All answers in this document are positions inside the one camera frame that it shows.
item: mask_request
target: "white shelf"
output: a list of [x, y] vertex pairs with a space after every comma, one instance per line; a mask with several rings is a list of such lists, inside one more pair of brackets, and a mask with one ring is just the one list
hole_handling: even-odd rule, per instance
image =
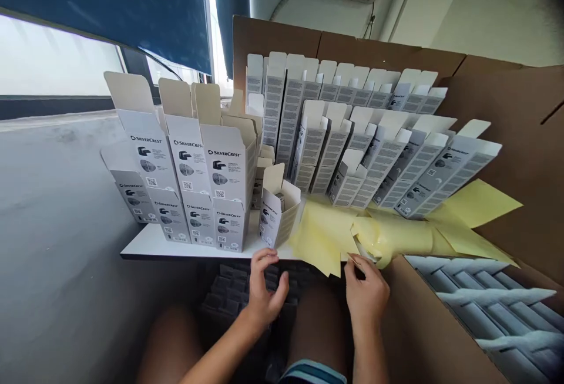
[[[145, 228], [122, 250], [124, 258], [151, 257], [203, 257], [203, 258], [251, 258], [253, 254], [266, 247], [258, 235], [259, 211], [251, 211], [249, 231], [242, 253], [223, 251], [213, 247], [167, 241], [160, 224], [147, 224]], [[280, 259], [296, 260], [292, 248], [284, 242], [278, 248]]]

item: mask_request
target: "yellow paper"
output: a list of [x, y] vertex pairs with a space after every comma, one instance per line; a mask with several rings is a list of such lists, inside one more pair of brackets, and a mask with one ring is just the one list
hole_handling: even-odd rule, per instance
[[443, 205], [470, 228], [484, 225], [523, 206], [480, 179], [450, 196]]

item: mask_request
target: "stacked boxes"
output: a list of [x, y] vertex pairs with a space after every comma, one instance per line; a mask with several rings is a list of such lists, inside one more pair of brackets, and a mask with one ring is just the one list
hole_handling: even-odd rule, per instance
[[374, 203], [382, 208], [394, 208], [402, 196], [423, 174], [445, 147], [449, 137], [444, 134], [456, 119], [422, 115], [411, 129], [404, 151], [374, 195]]
[[145, 189], [145, 184], [135, 167], [129, 142], [120, 142], [104, 147], [100, 155], [116, 182], [127, 207], [138, 223], [157, 223], [153, 203]]
[[403, 129], [409, 120], [408, 113], [389, 110], [376, 112], [382, 116], [362, 160], [362, 166], [368, 170], [367, 177], [351, 203], [351, 206], [362, 209], [368, 206], [411, 136], [409, 130]]
[[476, 138], [487, 125], [488, 122], [472, 120], [464, 126], [411, 186], [395, 210], [406, 218], [423, 218], [493, 160], [502, 146]]
[[264, 114], [262, 143], [277, 148], [284, 78], [286, 76], [286, 54], [271, 52], [268, 57], [266, 84], [264, 88]]
[[329, 200], [333, 206], [348, 207], [353, 203], [355, 195], [366, 179], [367, 170], [360, 165], [363, 157], [362, 151], [354, 149], [345, 151], [329, 189]]
[[329, 120], [323, 116], [324, 109], [324, 101], [307, 100], [304, 102], [296, 153], [290, 173], [290, 181], [302, 192], [310, 188], [327, 132]]
[[325, 104], [325, 117], [328, 119], [328, 132], [325, 136], [321, 156], [314, 173], [311, 192], [325, 194], [333, 172], [339, 162], [343, 148], [351, 133], [352, 123], [347, 120], [352, 106], [337, 102]]
[[265, 169], [263, 183], [258, 234], [269, 247], [274, 248], [290, 237], [301, 202], [301, 191], [284, 180], [282, 164]]
[[167, 127], [159, 121], [143, 76], [105, 72], [117, 115], [133, 144], [153, 208], [169, 241], [188, 243], [188, 225], [180, 202]]
[[[218, 88], [209, 89], [215, 91], [216, 97], [219, 97]], [[179, 80], [160, 79], [159, 92], [190, 240], [194, 244], [214, 246], [211, 187], [200, 135], [200, 122], [193, 118], [190, 86]]]

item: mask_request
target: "silvercrest logo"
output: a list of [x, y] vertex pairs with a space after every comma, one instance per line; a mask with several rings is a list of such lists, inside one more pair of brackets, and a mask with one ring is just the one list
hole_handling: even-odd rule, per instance
[[160, 139], [152, 139], [147, 137], [139, 137], [139, 136], [130, 136], [131, 140], [141, 140], [142, 142], [151, 142], [151, 143], [161, 143], [162, 140]]
[[223, 155], [223, 156], [233, 156], [233, 157], [238, 157], [241, 154], [235, 153], [235, 152], [219, 152], [219, 151], [212, 151], [212, 150], [207, 150], [207, 153], [209, 155]]
[[235, 214], [227, 214], [227, 213], [222, 213], [220, 211], [217, 212], [217, 215], [223, 215], [225, 217], [235, 217], [235, 218], [241, 218], [240, 215], [235, 215]]
[[187, 142], [183, 142], [181, 140], [173, 140], [174, 144], [179, 144], [182, 146], [193, 146], [193, 147], [202, 147], [201, 144], [199, 143], [187, 143]]

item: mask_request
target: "white wall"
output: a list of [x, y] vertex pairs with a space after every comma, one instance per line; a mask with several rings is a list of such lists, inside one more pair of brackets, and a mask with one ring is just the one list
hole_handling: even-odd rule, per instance
[[530, 66], [564, 63], [558, 0], [454, 0], [432, 47]]
[[125, 133], [99, 117], [0, 132], [2, 383], [110, 381], [156, 301], [194, 272], [120, 258], [140, 228], [99, 155]]

